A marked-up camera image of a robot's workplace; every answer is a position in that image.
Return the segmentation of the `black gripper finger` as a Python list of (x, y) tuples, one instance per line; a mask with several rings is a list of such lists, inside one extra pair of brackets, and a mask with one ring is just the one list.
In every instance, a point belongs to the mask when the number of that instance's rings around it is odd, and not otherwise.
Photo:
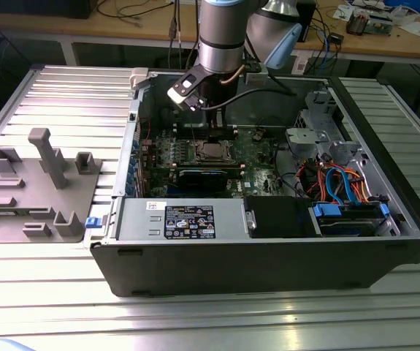
[(228, 134), (228, 126), (226, 122), (226, 110), (217, 109), (207, 111), (207, 141), (216, 143), (224, 140)]

